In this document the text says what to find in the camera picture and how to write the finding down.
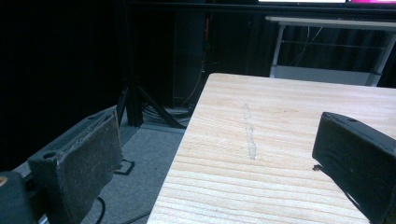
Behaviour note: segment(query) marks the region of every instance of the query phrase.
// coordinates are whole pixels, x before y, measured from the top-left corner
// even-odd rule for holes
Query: black cable
[[[165,108],[165,110],[177,121],[181,121],[181,120],[190,120],[192,112],[191,111],[170,111],[168,109]],[[160,120],[163,119],[157,111],[154,110],[154,108],[152,108],[151,105],[143,105],[142,106],[142,111],[143,111],[143,116],[147,119],[151,119],[151,120]]]
[[[206,59],[206,53],[204,54],[204,59],[202,60],[201,72],[200,72],[200,74],[199,74],[199,76],[198,76],[197,82],[195,83],[195,87],[194,87],[194,89],[192,90],[192,92],[190,93],[190,95],[189,95],[189,96],[186,98],[186,100],[183,102],[183,104],[181,104],[180,107],[183,107],[183,105],[186,104],[187,101],[190,100],[190,98],[194,95],[195,91],[197,90],[198,84],[199,84],[199,82],[200,82],[200,80],[201,80],[202,73],[203,73],[204,70],[205,70],[205,59]]]
[[[301,58],[303,57],[303,54],[304,54],[304,52],[305,52],[305,49],[306,49],[306,45],[308,44],[308,41],[309,41],[309,33],[310,33],[310,26],[307,26],[306,27],[307,28],[307,30],[306,30],[306,40],[305,40],[305,44],[304,44],[304,48],[303,48],[303,50],[295,57],[295,59],[289,64],[289,66],[290,65],[293,65],[294,64],[294,62],[296,62],[296,61],[298,61],[298,63],[300,62],[300,60],[301,60]]]
[[[105,204],[105,200],[103,200],[101,197],[97,197],[96,200],[99,201],[99,203],[102,205],[102,212],[98,220],[96,221],[96,224],[100,224],[102,222],[103,217],[105,216],[106,204]]]
[[[139,215],[139,216],[137,216],[137,217],[131,218],[131,219],[129,219],[129,220],[126,221],[126,222],[122,222],[121,224],[131,224],[131,223],[134,223],[134,222],[136,222],[137,220],[139,220],[140,218],[148,216],[150,213],[151,213],[151,210],[149,210],[149,211],[143,213],[142,215]]]
[[[305,44],[305,47],[303,49],[303,52],[301,52],[300,58],[298,59],[296,65],[298,66],[300,63],[300,60],[303,58],[303,54],[305,53],[305,50],[314,42],[314,40],[317,38],[318,34],[320,33],[321,29],[323,27],[320,27],[320,29],[318,30],[317,34],[314,36],[314,38],[312,38],[311,42],[309,42],[307,45]]]

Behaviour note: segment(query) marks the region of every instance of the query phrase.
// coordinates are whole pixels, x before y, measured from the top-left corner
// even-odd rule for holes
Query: monitor screen
[[[362,4],[396,4],[396,0],[350,0],[351,3],[362,3]]]
[[[345,3],[346,0],[259,0],[259,3]]]

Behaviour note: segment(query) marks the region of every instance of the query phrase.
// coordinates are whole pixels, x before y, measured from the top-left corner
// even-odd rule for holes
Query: wood grain
[[[323,111],[396,138],[396,90],[211,75],[148,223],[369,223],[312,169]]]

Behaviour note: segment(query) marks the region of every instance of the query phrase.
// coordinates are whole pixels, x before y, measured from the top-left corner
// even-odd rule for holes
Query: wooden table
[[[313,171],[323,111],[396,138],[396,90],[213,74],[148,223],[364,223]]]

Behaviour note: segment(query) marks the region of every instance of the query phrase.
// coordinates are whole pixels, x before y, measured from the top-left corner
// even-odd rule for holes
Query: gray carpet
[[[123,145],[124,159],[134,161],[135,167],[127,176],[114,175],[103,188],[100,197],[106,202],[106,213],[102,223],[123,223],[153,207],[183,133],[162,127],[159,127],[161,131],[150,128],[155,129],[155,126],[144,125]],[[121,126],[123,135],[133,132],[125,129],[128,128]],[[101,209],[101,204],[95,201],[82,223],[95,223]],[[135,223],[146,223],[148,218],[146,216]]]

